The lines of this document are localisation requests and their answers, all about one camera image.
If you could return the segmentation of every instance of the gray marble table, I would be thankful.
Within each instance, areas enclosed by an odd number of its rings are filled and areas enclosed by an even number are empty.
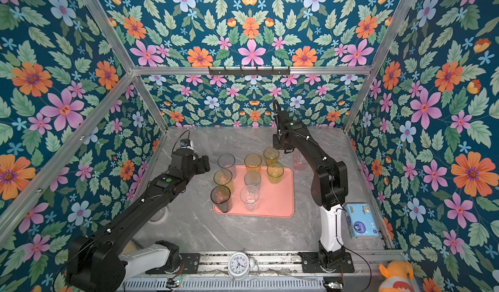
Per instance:
[[[173,143],[184,131],[177,128],[168,131],[166,145],[152,178],[167,169]],[[134,236],[134,241],[146,247],[155,241],[166,240],[179,245],[181,251],[317,250],[321,233],[320,213],[310,195],[313,178],[310,167],[301,172],[294,171],[294,215],[290,218],[221,215],[213,211],[209,193],[215,187],[213,174],[220,169],[217,158],[231,153],[237,164],[243,165],[247,154],[263,155],[264,149],[271,146],[273,133],[275,128],[270,127],[191,129],[195,151],[209,155],[211,171],[196,175],[185,193],[168,205],[170,214],[166,221],[159,225],[147,223]],[[349,186],[346,201],[367,202],[361,181],[363,174],[358,170],[344,133],[337,128],[311,128],[310,133],[332,158],[346,163]],[[292,169],[292,154],[281,152],[279,163]],[[383,249],[385,244],[380,237],[351,239],[346,226],[342,233],[345,246],[351,249]]]

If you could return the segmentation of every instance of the blue tissue package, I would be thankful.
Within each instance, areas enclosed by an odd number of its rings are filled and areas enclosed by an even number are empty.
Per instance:
[[[371,207],[367,203],[347,203],[345,209],[348,230],[352,239],[372,239],[379,236]]]

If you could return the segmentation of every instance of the stuffed animal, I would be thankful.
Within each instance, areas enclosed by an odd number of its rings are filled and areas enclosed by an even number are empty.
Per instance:
[[[406,261],[393,261],[384,267],[379,265],[379,271],[386,280],[379,286],[379,292],[414,292],[411,280],[414,279],[412,265]]]

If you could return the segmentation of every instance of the alarm clock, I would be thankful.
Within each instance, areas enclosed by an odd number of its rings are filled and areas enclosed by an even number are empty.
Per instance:
[[[233,280],[242,280],[250,274],[250,269],[256,265],[254,258],[243,252],[235,252],[228,260],[228,274]]]

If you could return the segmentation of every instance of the plastic cup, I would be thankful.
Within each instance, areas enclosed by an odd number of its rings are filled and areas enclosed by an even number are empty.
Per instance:
[[[267,166],[268,181],[271,184],[278,184],[283,179],[284,168],[279,163],[273,163]]]
[[[213,181],[217,185],[227,186],[232,192],[234,192],[232,172],[228,169],[221,169],[216,171],[215,175],[213,175]]]
[[[245,158],[246,171],[261,171],[261,157],[259,154],[250,153]]]
[[[277,163],[279,158],[279,150],[274,149],[273,147],[268,147],[264,150],[264,157],[267,166],[273,163]]]
[[[248,211],[254,211],[258,207],[258,199],[260,197],[260,189],[253,185],[246,185],[241,189],[241,201],[244,202]]]
[[[261,186],[261,175],[259,172],[251,171],[247,172],[245,175],[245,185],[255,186],[260,189]]]
[[[308,162],[299,150],[293,153],[293,168],[296,171],[303,171],[307,168]]]
[[[237,176],[237,171],[235,169],[235,157],[230,153],[224,153],[218,159],[218,165],[223,169],[229,169],[232,172],[232,177]]]
[[[213,188],[211,200],[224,213],[232,209],[231,190],[227,186],[219,185]]]

